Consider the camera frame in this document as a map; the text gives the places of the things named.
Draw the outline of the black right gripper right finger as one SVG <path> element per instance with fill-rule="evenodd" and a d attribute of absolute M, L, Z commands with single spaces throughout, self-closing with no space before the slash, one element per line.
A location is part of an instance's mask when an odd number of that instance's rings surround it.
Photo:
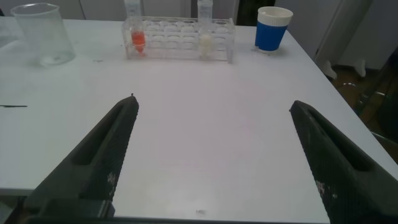
<path fill-rule="evenodd" d="M 312 106 L 290 114 L 330 222 L 397 223 L 397 179 Z"/>

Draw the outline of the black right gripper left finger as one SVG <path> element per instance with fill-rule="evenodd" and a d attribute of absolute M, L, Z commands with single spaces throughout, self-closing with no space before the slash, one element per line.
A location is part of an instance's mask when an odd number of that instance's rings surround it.
<path fill-rule="evenodd" d="M 139 111 L 134 95 L 118 103 L 25 199 L 39 217 L 103 218 L 112 200 Z"/>

